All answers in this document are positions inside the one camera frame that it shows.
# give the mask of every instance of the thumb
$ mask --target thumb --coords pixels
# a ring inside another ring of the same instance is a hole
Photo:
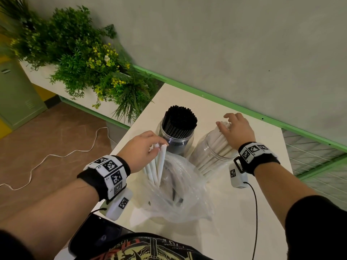
[[[225,136],[227,137],[227,135],[229,134],[229,129],[223,124],[223,122],[217,121],[216,122],[217,127],[219,128],[219,131]]]
[[[154,148],[149,152],[151,161],[158,155],[160,148]]]

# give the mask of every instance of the plastic bag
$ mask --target plastic bag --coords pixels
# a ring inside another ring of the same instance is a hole
[[[213,203],[205,188],[206,180],[187,159],[167,152],[160,187],[141,177],[144,209],[172,223],[210,219]]]

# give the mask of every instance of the finger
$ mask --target finger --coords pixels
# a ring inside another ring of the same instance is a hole
[[[154,135],[149,137],[148,139],[148,145],[151,146],[152,144],[159,143],[159,145],[166,144],[167,146],[169,145],[166,140],[164,140],[162,137]]]
[[[235,116],[239,121],[243,121],[245,119],[241,113],[236,113]]]
[[[159,151],[160,151],[160,148],[154,148],[148,153],[151,161],[158,155]]]
[[[230,132],[228,128],[223,124],[223,122],[216,122],[217,127],[219,128],[219,131],[226,137],[228,133]]]
[[[140,134],[139,136],[144,137],[144,138],[148,138],[148,137],[155,136],[155,133],[153,131],[149,130],[149,131],[146,131],[146,132]]]
[[[227,114],[224,115],[224,118],[229,118],[228,121],[231,124],[233,124],[233,123],[235,124],[238,121],[238,119],[237,119],[237,117],[235,116],[234,113],[227,113]]]

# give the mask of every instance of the brown floor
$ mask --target brown floor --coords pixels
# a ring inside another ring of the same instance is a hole
[[[68,104],[59,103],[0,140],[0,184],[25,185],[30,170],[48,154],[64,156],[88,150],[95,132],[106,122]],[[31,183],[18,191],[0,187],[0,220],[73,181],[84,166],[111,152],[107,129],[98,132],[94,148],[68,157],[48,157],[33,171]]]

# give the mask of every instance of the bundle of black straws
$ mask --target bundle of black straws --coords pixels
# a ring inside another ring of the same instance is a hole
[[[165,113],[162,128],[171,137],[185,139],[192,135],[197,125],[194,113],[185,107],[172,106]]]

